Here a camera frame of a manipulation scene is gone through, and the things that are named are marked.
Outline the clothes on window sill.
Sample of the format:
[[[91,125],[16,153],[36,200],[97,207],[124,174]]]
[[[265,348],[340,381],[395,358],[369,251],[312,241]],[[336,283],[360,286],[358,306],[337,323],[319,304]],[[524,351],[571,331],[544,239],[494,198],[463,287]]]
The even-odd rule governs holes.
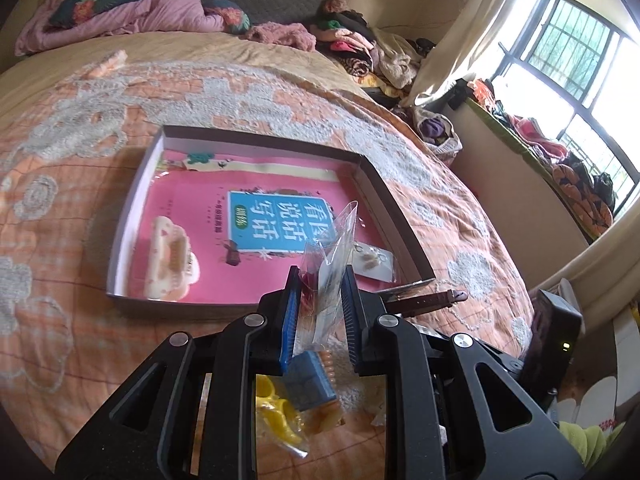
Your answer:
[[[459,79],[446,102],[452,110],[469,105],[503,144],[520,155],[552,188],[588,242],[612,226],[616,205],[612,176],[589,167],[587,157],[576,148],[546,138],[535,119],[507,113],[490,82]]]

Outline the pink booklet with blue label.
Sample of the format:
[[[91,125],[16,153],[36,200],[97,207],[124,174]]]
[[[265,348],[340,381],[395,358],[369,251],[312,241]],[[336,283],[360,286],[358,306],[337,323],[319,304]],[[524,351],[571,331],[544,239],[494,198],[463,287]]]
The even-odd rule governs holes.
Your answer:
[[[142,207],[128,296],[146,299],[152,222],[158,216],[186,231],[200,264],[200,279],[177,302],[254,304],[283,285],[291,266],[303,266],[306,248],[337,233],[349,205],[358,212],[355,243],[390,252],[363,177],[358,162],[163,150]],[[399,284],[396,258],[395,271],[393,283],[356,275],[362,288],[376,292]]]

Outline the small clear earring bag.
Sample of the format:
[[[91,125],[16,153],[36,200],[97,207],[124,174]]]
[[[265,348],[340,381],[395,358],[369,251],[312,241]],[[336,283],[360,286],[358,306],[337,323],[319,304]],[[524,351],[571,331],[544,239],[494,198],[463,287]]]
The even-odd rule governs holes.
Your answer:
[[[356,242],[352,252],[352,268],[357,275],[383,283],[396,281],[395,257],[386,249]]]

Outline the tan bed sheet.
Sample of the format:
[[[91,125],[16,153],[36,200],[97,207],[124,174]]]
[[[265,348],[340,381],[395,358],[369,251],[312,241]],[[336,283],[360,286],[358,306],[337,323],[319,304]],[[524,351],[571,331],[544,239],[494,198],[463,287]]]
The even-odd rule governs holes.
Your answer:
[[[18,62],[1,75],[2,127],[6,128],[58,82],[117,50],[126,51],[130,64],[212,62],[269,68],[311,81],[353,101],[369,99],[340,66],[318,52],[258,44],[221,32],[146,32],[94,38]]]

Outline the orange plaid floral blanket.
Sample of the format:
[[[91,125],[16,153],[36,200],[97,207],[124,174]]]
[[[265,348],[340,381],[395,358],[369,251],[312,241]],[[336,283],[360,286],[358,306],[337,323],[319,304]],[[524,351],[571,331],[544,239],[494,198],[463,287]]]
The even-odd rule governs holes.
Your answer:
[[[1,78],[1,404],[52,468],[172,333],[202,336],[356,240],[362,289],[517,356],[534,310],[470,190],[318,54],[66,47]]]

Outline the pile of clothes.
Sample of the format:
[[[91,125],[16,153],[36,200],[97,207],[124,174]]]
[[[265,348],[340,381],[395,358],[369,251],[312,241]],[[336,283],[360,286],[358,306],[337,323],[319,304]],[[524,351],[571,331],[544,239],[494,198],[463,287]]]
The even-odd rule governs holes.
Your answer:
[[[344,0],[323,0],[307,29],[319,52],[389,110],[408,96],[422,61],[435,47],[426,38],[406,39],[370,26]]]

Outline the brown leather strap wristwatch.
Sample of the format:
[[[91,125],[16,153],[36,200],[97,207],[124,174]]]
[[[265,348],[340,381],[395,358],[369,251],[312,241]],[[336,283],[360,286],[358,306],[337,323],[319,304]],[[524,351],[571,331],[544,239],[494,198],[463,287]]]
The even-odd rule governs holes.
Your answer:
[[[415,318],[422,314],[450,308],[468,298],[469,296],[464,290],[448,289],[446,292],[433,292],[423,296],[386,300],[385,305],[388,313],[399,315],[402,318]]]

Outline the small blue plastic box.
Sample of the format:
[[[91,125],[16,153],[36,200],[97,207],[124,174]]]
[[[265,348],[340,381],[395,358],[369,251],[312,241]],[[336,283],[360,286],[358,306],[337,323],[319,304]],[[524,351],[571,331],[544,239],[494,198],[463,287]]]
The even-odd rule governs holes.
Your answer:
[[[304,351],[288,363],[282,377],[288,400],[304,412],[336,400],[336,393],[323,364],[314,351]]]

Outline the window with metal grille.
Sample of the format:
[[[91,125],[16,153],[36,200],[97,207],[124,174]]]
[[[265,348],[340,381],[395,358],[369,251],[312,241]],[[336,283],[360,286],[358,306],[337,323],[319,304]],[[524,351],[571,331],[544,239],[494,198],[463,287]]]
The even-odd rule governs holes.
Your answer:
[[[506,110],[608,174],[622,214],[639,195],[638,41],[577,0],[516,0],[497,44]]]

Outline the pink fuzzy garment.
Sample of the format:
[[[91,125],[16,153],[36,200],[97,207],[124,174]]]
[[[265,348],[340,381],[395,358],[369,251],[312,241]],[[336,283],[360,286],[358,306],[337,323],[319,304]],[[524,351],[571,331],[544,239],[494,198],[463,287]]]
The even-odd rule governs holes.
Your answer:
[[[316,48],[316,37],[302,23],[267,22],[252,26],[243,38],[260,44],[276,44],[310,52]]]

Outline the bag of clothes on floor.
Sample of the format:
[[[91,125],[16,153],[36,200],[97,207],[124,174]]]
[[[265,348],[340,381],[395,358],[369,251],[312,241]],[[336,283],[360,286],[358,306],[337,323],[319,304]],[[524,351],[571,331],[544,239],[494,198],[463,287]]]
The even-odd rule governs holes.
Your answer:
[[[445,115],[422,107],[413,107],[411,118],[416,134],[441,162],[451,166],[463,148],[452,122]]]

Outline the cream curtain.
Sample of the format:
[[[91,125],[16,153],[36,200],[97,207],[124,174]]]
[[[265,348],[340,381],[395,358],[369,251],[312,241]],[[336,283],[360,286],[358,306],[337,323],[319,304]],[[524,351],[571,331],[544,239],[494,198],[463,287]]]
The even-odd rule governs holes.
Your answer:
[[[424,58],[403,107],[439,99],[495,40],[516,0],[469,0],[442,40]]]

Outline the dark cardboard box tray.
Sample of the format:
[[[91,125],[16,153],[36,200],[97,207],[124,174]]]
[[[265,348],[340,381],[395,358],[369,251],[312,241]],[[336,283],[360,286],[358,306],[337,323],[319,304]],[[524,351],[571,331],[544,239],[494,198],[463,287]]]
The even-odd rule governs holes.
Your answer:
[[[254,308],[348,205],[357,280],[396,292],[434,280],[390,185],[366,156],[277,136],[165,126],[120,214],[106,291],[135,315],[223,318]]]

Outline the cream hair claw clip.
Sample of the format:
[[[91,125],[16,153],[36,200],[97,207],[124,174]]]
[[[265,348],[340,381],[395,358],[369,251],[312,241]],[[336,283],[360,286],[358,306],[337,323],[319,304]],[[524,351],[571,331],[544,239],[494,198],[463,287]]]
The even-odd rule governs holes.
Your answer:
[[[156,217],[152,222],[144,279],[145,298],[168,302],[183,300],[200,276],[200,264],[186,231],[168,217]]]

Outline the purple crumpled quilt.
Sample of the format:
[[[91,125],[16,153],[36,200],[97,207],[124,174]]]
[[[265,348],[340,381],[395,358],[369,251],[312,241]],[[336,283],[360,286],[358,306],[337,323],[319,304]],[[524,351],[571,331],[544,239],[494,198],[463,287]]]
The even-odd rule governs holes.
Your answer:
[[[224,19],[206,14],[201,0],[138,0],[115,6],[69,29],[54,28],[49,18],[63,0],[44,0],[23,27],[14,54],[24,56],[78,42],[139,32],[223,32]]]

